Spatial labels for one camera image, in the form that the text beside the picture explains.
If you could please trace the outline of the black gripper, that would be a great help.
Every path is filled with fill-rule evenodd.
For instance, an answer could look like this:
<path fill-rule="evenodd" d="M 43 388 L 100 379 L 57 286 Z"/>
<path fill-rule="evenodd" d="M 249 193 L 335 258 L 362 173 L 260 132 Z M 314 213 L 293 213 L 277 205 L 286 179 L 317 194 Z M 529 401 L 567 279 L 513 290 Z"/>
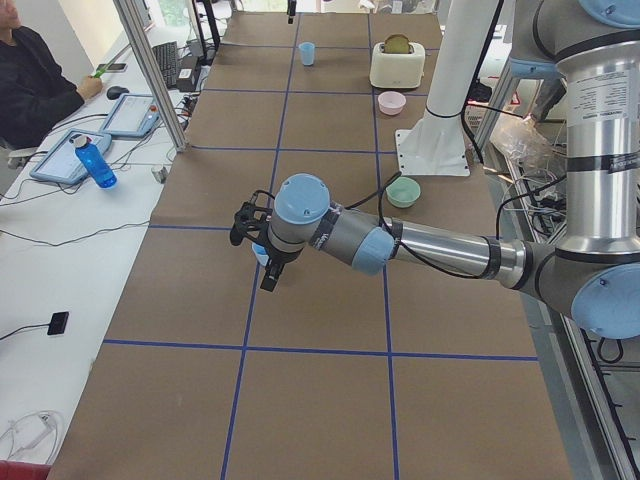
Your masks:
<path fill-rule="evenodd" d="M 274 248 L 268 239 L 268 226 L 273 209 L 269 205 L 258 204 L 259 196 L 263 194 L 268 201 L 274 200 L 275 196 L 265 190 L 256 190 L 249 200 L 245 201 L 241 208 L 234 214 L 233 224 L 229 233 L 229 240 L 232 246 L 240 246 L 247 239 L 254 245 L 261 246 L 266 255 L 272 258 Z M 273 292 L 277 286 L 280 275 L 285 264 L 269 260 L 264 267 L 264 275 L 260 284 L 262 290 Z"/>

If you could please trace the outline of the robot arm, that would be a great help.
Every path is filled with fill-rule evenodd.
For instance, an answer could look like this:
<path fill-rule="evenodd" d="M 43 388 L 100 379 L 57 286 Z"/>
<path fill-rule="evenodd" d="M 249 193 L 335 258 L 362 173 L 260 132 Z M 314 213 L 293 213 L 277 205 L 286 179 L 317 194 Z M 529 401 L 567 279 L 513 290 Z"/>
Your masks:
<path fill-rule="evenodd" d="M 313 247 L 368 275 L 388 261 L 421 262 L 522 291 L 610 339 L 639 333 L 639 5 L 519 1 L 511 62 L 523 78 L 566 81 L 566 231 L 554 245 L 406 223 L 333 202 L 307 173 L 287 178 L 270 208 L 245 202 L 233 245 L 265 248 L 261 286 Z"/>
<path fill-rule="evenodd" d="M 287 23 L 292 25 L 294 23 L 296 17 L 296 9 L 297 9 L 297 1 L 296 0 L 287 0 Z"/>

